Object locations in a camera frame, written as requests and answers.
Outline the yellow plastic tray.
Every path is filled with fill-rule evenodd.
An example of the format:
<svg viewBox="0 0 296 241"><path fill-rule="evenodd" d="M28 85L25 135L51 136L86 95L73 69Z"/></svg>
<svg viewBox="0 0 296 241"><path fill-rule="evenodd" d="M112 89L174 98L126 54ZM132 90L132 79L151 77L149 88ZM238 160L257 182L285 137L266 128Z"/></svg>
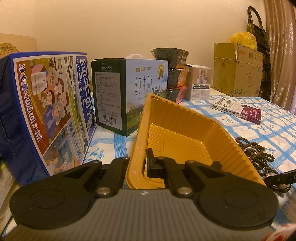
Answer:
<svg viewBox="0 0 296 241"><path fill-rule="evenodd" d="M147 149L155 157L178 164L219 161L222 170L263 184L264 181L234 138L212 118L154 94L147 94L125 180L131 189L164 188L160 178L147 176Z"/></svg>

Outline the blue white checkered tablecloth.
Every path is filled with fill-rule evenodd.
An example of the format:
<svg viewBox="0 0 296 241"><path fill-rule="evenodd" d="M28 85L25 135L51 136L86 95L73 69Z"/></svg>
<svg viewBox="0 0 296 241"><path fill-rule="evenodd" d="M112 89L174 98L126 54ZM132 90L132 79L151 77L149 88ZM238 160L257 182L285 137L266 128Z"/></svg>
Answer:
<svg viewBox="0 0 296 241"><path fill-rule="evenodd" d="M287 172L295 169L294 114L260 97L233 97L234 101L262 110L261 124L256 125L210 108L211 102L221 97L231 98L222 94L214 94L210 95L209 100L193 102L184 100L180 105L219 121L233 138L243 137L265 147L265 151L275 158L271 165L277 172ZM101 160L104 164L107 164L114 157L131 156L136 135L137 132L134 132L128 137L123 137L112 131L97 127L85 161ZM4 177L6 174L10 175L10 173L4 167L3 162L1 168L1 178L4 178L4 184L1 180L1 237L4 237L16 226L8 207L8 199L19 185L17 183L12 184L13 177ZM295 223L295 184L292 185L287 194L279 197L279 203L280 210L272 224L275 229L281 228L287 223Z"/></svg>

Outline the dark red small box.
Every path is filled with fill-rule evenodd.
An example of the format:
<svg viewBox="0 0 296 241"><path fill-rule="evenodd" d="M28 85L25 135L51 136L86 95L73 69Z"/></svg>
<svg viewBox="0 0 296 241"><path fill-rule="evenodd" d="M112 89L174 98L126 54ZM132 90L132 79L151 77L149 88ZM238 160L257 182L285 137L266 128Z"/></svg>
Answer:
<svg viewBox="0 0 296 241"><path fill-rule="evenodd" d="M253 108L251 106L243 105L240 118L250 121L254 124L261 124L261 109Z"/></svg>

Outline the blue cartoon milk carton box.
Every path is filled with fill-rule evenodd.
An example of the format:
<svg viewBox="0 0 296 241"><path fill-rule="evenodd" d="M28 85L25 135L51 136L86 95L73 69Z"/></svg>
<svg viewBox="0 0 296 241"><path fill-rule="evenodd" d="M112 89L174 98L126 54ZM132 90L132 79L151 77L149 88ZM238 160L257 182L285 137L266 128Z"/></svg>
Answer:
<svg viewBox="0 0 296 241"><path fill-rule="evenodd" d="M20 185L80 166L94 131L86 53L1 58L1 157Z"/></svg>

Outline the small white product box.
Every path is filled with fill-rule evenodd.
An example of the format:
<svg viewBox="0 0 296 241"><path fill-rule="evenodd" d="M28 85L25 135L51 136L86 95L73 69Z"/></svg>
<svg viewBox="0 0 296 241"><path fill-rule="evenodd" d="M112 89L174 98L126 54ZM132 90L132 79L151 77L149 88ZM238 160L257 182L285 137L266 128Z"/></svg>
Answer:
<svg viewBox="0 0 296 241"><path fill-rule="evenodd" d="M211 87L211 68L187 64L189 73L186 78L187 90L184 99L189 101L207 100Z"/></svg>

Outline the middle black instant noodle bowl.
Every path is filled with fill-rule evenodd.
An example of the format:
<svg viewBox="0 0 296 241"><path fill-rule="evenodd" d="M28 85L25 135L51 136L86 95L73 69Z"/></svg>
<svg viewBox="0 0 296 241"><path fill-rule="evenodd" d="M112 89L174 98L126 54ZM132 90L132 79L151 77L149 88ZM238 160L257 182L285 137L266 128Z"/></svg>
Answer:
<svg viewBox="0 0 296 241"><path fill-rule="evenodd" d="M168 83L167 88L178 88L186 84L189 68L171 68L168 70Z"/></svg>

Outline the black instant noodle bowl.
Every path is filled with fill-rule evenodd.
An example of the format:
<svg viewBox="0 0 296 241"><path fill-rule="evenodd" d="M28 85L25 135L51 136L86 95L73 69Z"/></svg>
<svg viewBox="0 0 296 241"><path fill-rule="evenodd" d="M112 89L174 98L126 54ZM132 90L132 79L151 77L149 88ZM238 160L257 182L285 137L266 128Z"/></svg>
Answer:
<svg viewBox="0 0 296 241"><path fill-rule="evenodd" d="M189 68L171 68L168 70L168 83L167 88L178 88L186 84Z"/></svg>
<svg viewBox="0 0 296 241"><path fill-rule="evenodd" d="M151 54L156 60L166 60L170 69L185 68L189 52L178 48L154 48Z"/></svg>

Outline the white AutoCAD book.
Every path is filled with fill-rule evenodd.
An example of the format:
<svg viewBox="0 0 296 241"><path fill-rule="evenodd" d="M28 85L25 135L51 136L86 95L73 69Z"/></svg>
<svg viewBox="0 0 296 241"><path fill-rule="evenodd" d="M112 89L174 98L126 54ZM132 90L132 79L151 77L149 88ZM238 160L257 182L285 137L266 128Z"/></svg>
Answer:
<svg viewBox="0 0 296 241"><path fill-rule="evenodd" d="M244 105L231 99L221 97L220 99L212 102L210 108L228 113L233 116L241 117Z"/></svg>

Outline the top black instant noodle bowl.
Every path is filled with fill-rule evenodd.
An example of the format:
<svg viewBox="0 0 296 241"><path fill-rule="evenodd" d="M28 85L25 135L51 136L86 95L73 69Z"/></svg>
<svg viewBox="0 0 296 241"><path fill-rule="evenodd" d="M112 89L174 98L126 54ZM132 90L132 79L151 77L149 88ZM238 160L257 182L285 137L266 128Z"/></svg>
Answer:
<svg viewBox="0 0 296 241"><path fill-rule="evenodd" d="M166 60L170 69L185 68L189 52L178 48L154 48L151 54L156 60Z"/></svg>

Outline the large brown cardboard box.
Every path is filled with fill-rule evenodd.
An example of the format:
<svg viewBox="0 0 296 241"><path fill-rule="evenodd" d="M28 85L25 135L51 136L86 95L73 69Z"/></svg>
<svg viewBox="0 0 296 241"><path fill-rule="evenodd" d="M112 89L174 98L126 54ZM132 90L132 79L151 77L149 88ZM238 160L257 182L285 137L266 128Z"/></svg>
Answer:
<svg viewBox="0 0 296 241"><path fill-rule="evenodd" d="M263 54L233 43L214 44L213 88L230 97L259 96Z"/></svg>

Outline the black folding hand cart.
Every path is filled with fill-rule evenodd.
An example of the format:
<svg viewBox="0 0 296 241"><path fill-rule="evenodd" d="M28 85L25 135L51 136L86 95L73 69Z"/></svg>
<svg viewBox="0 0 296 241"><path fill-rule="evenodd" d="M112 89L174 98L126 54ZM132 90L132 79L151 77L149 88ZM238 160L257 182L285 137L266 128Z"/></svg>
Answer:
<svg viewBox="0 0 296 241"><path fill-rule="evenodd" d="M247 8L248 31L253 33L257 41L257 51L263 54L263 69L259 96L267 101L271 100L271 62L268 37L258 11L249 6Z"/></svg>

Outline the yellow plastic bag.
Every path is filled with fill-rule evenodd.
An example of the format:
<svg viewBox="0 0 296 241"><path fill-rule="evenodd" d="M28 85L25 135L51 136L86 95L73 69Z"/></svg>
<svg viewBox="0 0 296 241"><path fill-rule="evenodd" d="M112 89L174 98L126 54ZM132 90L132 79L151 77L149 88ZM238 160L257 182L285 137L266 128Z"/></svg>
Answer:
<svg viewBox="0 0 296 241"><path fill-rule="evenodd" d="M257 51L257 40L253 33L250 32L237 32L234 33L230 39L229 42L233 44L240 44L245 47L251 48L255 51Z"/></svg>

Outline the wooden headboard panel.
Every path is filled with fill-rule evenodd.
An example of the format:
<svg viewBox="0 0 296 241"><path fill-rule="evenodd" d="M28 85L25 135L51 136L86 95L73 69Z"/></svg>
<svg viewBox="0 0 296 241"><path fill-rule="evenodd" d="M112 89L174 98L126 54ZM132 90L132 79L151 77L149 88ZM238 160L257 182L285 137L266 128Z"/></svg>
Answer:
<svg viewBox="0 0 296 241"><path fill-rule="evenodd" d="M10 43L17 48L19 52L34 52L35 39L29 36L3 34L0 33L1 43Z"/></svg>

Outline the beige patterned curtain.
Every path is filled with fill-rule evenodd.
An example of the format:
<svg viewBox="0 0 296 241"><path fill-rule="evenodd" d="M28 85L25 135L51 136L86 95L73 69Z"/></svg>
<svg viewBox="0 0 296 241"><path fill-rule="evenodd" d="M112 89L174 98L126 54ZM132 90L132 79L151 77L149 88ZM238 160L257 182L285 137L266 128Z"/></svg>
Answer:
<svg viewBox="0 0 296 241"><path fill-rule="evenodd" d="M295 1L265 1L271 102L295 114Z"/></svg>

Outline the brown cardboard box corner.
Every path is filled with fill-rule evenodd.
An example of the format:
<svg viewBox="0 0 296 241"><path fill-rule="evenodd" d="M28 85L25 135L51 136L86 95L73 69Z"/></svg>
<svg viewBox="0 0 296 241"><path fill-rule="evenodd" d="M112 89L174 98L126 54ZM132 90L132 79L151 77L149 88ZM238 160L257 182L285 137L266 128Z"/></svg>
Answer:
<svg viewBox="0 0 296 241"><path fill-rule="evenodd" d="M1 43L0 44L0 58L8 56L11 53L18 53L18 49L11 43Z"/></svg>

